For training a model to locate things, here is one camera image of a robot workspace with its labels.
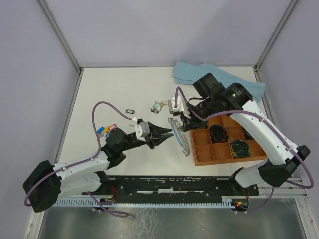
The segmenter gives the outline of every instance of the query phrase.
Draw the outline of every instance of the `storage compartment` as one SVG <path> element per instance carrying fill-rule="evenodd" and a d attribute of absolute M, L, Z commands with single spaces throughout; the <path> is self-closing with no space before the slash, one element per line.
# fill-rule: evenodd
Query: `storage compartment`
<path fill-rule="evenodd" d="M 212 125 L 220 125 L 225 127 L 229 135 L 228 143 L 212 143 L 209 129 Z M 231 117 L 221 115 L 209 120 L 208 129 L 192 130 L 190 132 L 191 142 L 193 147 L 194 159 L 196 166 L 223 164 L 223 163 L 237 163 L 245 161 L 263 160 L 267 156 L 259 144 L 250 137 L 245 137 L 244 128 L 239 126 Z M 247 158 L 233 158 L 230 144 L 235 140 L 246 141 L 251 155 Z"/>
<path fill-rule="evenodd" d="M 213 151 L 213 145 L 199 145 L 195 146 L 195 164 L 196 166 L 210 165 L 212 161 L 215 161 L 215 155 Z"/>
<path fill-rule="evenodd" d="M 225 128 L 225 129 L 229 135 L 229 139 L 228 139 L 229 143 L 232 143 L 238 139 L 245 141 L 244 132 L 241 126 Z"/>
<path fill-rule="evenodd" d="M 229 143 L 213 144 L 216 160 L 232 159 Z"/>
<path fill-rule="evenodd" d="M 195 145 L 211 144 L 210 133 L 208 129 L 192 130 L 192 142 Z"/>

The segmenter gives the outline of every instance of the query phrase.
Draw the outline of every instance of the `white tabletop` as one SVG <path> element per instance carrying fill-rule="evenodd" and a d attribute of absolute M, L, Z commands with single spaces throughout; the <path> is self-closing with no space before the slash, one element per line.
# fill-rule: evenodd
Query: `white tabletop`
<path fill-rule="evenodd" d="M 221 69 L 255 82 L 252 67 L 220 67 Z M 170 128 L 172 117 L 168 106 L 159 114 L 150 111 L 154 101 L 167 101 L 174 97 L 175 89 L 181 86 L 186 97 L 199 97 L 192 85 L 179 85 L 172 77 L 173 67 L 130 67 L 130 68 L 86 68 L 76 97 L 71 120 L 63 144 L 59 162 L 68 162 L 95 153 L 97 142 L 91 124 L 91 111 L 98 101 L 108 101 L 122 112 L 135 110 L 135 116 L 164 128 Z M 264 111 L 262 102 L 259 107 Z M 126 133 L 134 131 L 130 121 L 121 117 L 111 107 L 99 105 L 95 114 L 96 127 L 116 124 Z M 190 134 L 186 133 L 191 144 Z M 258 161 L 198 166 L 193 154 L 185 157 L 175 137 L 150 150 L 146 145 L 125 151 L 127 158 L 117 167 L 107 170 L 113 175 L 185 175 L 226 176 L 240 167 L 248 167 Z"/>

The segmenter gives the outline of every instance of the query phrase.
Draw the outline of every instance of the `brown tray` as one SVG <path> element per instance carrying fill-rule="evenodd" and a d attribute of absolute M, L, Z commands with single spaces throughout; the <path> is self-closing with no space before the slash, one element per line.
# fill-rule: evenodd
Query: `brown tray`
<path fill-rule="evenodd" d="M 212 125 L 217 124 L 225 128 L 229 135 L 228 143 L 212 143 L 209 129 Z M 211 118 L 208 122 L 208 129 L 192 130 L 190 132 L 191 142 L 196 166 L 238 163 L 255 160 L 264 160 L 267 158 L 259 144 L 245 138 L 243 128 L 227 115 L 221 115 Z M 248 158 L 233 158 L 230 144 L 237 140 L 246 141 L 251 150 Z"/>

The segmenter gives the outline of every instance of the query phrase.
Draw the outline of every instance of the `gray wall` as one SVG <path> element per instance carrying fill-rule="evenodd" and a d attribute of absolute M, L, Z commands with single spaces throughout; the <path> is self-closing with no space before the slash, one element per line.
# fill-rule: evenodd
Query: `gray wall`
<path fill-rule="evenodd" d="M 53 160 L 76 71 L 34 0 L 2 1 L 0 36 L 0 238 L 19 239 L 22 183 Z"/>
<path fill-rule="evenodd" d="M 315 188 L 307 190 L 319 219 L 319 1 L 300 1 L 275 44 L 262 74 L 279 129 L 298 145 L 307 145 L 306 159 Z M 306 179 L 303 170 L 297 175 Z"/>
<path fill-rule="evenodd" d="M 47 0 L 81 66 L 255 65 L 290 0 Z"/>

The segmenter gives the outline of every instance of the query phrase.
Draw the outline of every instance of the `blue cloth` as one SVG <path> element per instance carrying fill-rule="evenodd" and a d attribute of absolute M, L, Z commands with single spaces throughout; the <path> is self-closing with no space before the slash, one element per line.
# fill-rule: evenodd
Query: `blue cloth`
<path fill-rule="evenodd" d="M 191 85 L 208 72 L 212 73 L 214 77 L 226 88 L 234 82 L 242 84 L 252 94 L 256 102 L 261 100 L 261 97 L 265 92 L 265 83 L 245 81 L 244 79 L 234 76 L 207 62 L 194 66 L 178 61 L 175 65 L 173 76 L 175 77 L 176 83 Z"/>

